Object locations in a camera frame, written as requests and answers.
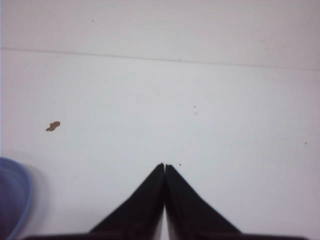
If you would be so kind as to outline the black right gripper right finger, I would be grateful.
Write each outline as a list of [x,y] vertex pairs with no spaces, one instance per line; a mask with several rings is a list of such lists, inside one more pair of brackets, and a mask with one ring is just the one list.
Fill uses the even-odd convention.
[[165,166],[165,207],[177,237],[241,235],[242,232],[205,202],[172,166]]

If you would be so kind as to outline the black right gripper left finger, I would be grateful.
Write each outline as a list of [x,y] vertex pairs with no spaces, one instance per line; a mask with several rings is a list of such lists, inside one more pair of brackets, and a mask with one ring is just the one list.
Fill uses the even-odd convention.
[[165,167],[159,164],[110,215],[90,232],[114,237],[153,237],[164,210]]

